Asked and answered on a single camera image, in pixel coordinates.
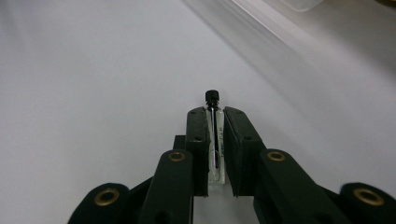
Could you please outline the small glass vial black cap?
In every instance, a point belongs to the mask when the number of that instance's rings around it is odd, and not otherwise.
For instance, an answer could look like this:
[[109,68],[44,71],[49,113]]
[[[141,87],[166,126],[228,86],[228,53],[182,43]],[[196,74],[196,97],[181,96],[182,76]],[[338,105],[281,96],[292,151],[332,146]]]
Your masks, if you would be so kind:
[[207,91],[205,103],[210,137],[208,182],[210,185],[224,185],[226,176],[223,143],[224,115],[219,106],[219,92]]

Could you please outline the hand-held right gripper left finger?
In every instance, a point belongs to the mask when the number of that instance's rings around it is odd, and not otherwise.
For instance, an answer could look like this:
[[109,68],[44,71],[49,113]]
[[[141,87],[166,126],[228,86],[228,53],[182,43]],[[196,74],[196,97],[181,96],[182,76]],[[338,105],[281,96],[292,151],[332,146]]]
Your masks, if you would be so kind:
[[209,130],[205,109],[188,112],[186,133],[162,154],[137,224],[192,224],[193,198],[208,195]]

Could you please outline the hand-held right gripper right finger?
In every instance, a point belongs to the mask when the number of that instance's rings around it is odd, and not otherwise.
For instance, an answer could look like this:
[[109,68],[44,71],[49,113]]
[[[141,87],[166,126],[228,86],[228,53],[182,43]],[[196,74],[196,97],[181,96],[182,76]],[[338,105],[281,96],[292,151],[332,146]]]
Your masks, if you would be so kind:
[[261,224],[351,224],[289,153],[268,149],[248,116],[228,106],[224,155],[233,195],[254,198]]

